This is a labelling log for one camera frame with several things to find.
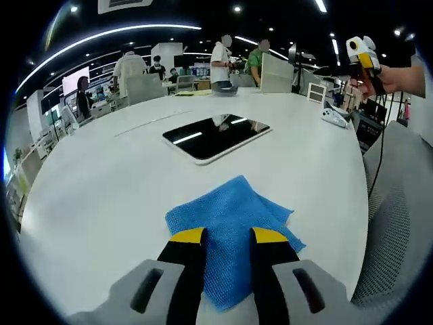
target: black ceiling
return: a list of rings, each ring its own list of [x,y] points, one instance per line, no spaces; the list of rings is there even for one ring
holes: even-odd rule
[[[344,62],[345,41],[353,36],[370,36],[377,46],[377,53],[386,53],[381,63],[390,66],[406,66],[410,64],[410,56],[415,52],[412,42],[406,42],[405,36],[411,31],[406,28],[400,37],[395,37],[395,28],[404,28],[403,21],[398,18],[400,11],[392,0],[360,1],[323,0],[327,13],[319,11],[315,0],[266,0],[266,1],[226,1],[217,3],[203,0],[153,0],[148,7],[122,9],[107,14],[98,15],[97,0],[69,1],[67,3],[51,4],[40,9],[42,17],[55,17],[55,24],[50,30],[51,23],[44,24],[39,31],[39,38],[21,41],[31,45],[27,53],[20,53],[22,65],[16,71],[16,79],[11,80],[11,87],[16,87],[31,72],[31,66],[26,60],[37,64],[48,58],[65,46],[105,30],[123,26],[152,23],[185,24],[202,27],[202,30],[179,30],[173,28],[155,28],[125,31],[100,37],[79,45],[48,63],[40,69],[19,90],[16,95],[15,106],[24,103],[23,97],[31,95],[36,89],[42,88],[56,75],[63,71],[111,51],[119,50],[130,41],[134,46],[151,45],[159,42],[183,42],[188,51],[212,51],[214,42],[221,35],[239,35],[247,39],[260,41],[268,38],[271,49],[287,56],[289,42],[297,42],[307,53],[311,53],[319,66],[335,64],[336,56],[329,34],[335,33],[340,48],[340,59]],[[70,6],[78,7],[76,13],[70,12]],[[242,8],[235,13],[233,7]],[[235,56],[246,55],[253,45],[233,40],[231,51]],[[136,51],[141,55],[150,54],[150,48]],[[105,57],[95,61],[95,66],[117,60],[120,54]],[[52,83],[57,86],[61,79]]]

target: table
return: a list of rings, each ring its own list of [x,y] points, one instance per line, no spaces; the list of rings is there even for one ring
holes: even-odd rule
[[[165,131],[224,113],[273,130],[205,167],[162,141]],[[158,257],[170,238],[169,210],[238,175],[295,210],[288,226],[306,244],[299,257],[343,282],[351,298],[368,223],[357,138],[351,124],[321,120],[319,104],[292,93],[162,97],[78,129],[55,147],[33,184],[22,252],[61,314],[93,310],[115,281]],[[252,295],[221,314],[202,297],[197,324],[258,322]]]

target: black cable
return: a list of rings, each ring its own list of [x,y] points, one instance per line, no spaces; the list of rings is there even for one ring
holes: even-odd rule
[[[391,110],[392,110],[392,103],[391,103],[391,106],[390,106],[390,114],[388,114],[388,119],[386,120],[386,123],[384,125],[384,130],[382,131],[382,145],[380,147],[379,165],[378,165],[378,169],[376,171],[376,175],[374,177],[373,183],[371,185],[370,192],[368,193],[368,199],[370,199],[371,193],[373,192],[374,185],[376,184],[376,180],[378,179],[379,169],[380,169],[380,166],[382,165],[382,157],[384,156],[385,129],[386,129],[386,126],[388,125],[388,122],[390,121]]]

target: blue cloth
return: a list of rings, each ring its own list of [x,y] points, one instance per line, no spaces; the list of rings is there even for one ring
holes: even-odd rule
[[[258,195],[244,176],[166,215],[171,234],[206,227],[204,292],[220,311],[229,309],[251,292],[250,228],[276,230],[298,253],[305,245],[286,227],[293,211]]]

